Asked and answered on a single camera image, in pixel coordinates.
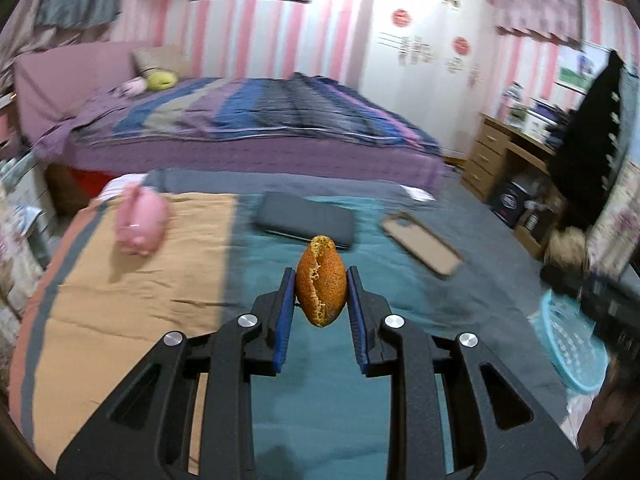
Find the brown phone case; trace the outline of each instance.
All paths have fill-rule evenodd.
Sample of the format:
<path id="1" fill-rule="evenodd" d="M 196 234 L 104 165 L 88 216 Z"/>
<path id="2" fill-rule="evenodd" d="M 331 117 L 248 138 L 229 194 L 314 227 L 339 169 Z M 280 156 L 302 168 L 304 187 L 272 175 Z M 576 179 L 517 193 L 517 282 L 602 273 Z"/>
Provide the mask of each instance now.
<path id="1" fill-rule="evenodd" d="M 464 261 L 460 252 L 407 212 L 384 217 L 380 227 L 443 280 L 449 278 Z"/>

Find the pink piggy bank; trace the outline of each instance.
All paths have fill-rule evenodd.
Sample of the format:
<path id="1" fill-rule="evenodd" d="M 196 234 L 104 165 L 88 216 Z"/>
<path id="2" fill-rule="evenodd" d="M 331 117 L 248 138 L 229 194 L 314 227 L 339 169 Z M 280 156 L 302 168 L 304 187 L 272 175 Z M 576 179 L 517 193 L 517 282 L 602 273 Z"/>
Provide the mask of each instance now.
<path id="1" fill-rule="evenodd" d="M 162 245 L 169 205 L 150 187 L 129 184 L 116 211 L 116 241 L 125 254 L 149 256 Z"/>

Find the striped wallpaper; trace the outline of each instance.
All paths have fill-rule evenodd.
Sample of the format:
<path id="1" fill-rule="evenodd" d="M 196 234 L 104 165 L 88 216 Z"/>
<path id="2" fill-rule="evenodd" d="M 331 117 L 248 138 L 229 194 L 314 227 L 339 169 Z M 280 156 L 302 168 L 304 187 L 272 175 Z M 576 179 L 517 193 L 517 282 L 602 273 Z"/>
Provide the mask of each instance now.
<path id="1" fill-rule="evenodd" d="M 198 76 L 300 71 L 353 85 L 366 46 L 362 6 L 372 0 L 123 0 L 111 40 L 179 44 Z"/>
<path id="2" fill-rule="evenodd" d="M 609 0 L 582 0 L 582 29 L 585 41 L 617 50 L 628 63 L 640 59 L 640 30 L 626 7 Z M 541 98 L 565 109 L 576 108 L 582 95 L 554 84 L 559 52 L 560 46 L 548 41 L 499 35 L 485 112 L 496 113 L 502 92 L 512 81 L 523 86 L 527 100 Z"/>

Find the turquoise basket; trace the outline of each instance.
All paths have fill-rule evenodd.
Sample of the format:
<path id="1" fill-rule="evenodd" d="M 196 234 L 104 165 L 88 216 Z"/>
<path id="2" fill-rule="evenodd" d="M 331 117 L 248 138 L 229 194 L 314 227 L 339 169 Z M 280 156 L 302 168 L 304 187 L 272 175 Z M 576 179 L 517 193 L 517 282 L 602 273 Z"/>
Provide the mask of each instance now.
<path id="1" fill-rule="evenodd" d="M 575 300 L 549 290 L 531 325 L 569 389 L 589 395 L 602 386 L 609 364 L 607 350 L 593 336 L 594 323 Z"/>

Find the desk drawer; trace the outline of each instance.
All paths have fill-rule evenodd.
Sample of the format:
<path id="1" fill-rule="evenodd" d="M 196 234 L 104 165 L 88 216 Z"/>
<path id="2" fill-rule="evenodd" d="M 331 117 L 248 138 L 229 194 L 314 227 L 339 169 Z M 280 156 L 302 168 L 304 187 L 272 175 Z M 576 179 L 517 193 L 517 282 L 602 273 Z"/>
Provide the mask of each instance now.
<path id="1" fill-rule="evenodd" d="M 502 167 L 502 156 L 479 142 L 476 142 L 476 146 L 471 153 L 471 161 L 492 175 L 498 174 Z"/>
<path id="2" fill-rule="evenodd" d="M 467 163 L 463 177 L 482 193 L 482 195 L 487 195 L 494 185 L 494 176 L 487 173 L 474 162 Z"/>
<path id="3" fill-rule="evenodd" d="M 478 142 L 484 144 L 486 147 L 493 150 L 498 155 L 502 155 L 505 152 L 509 141 L 510 136 L 499 132 L 488 124 L 482 125 L 480 135 L 478 136 Z"/>

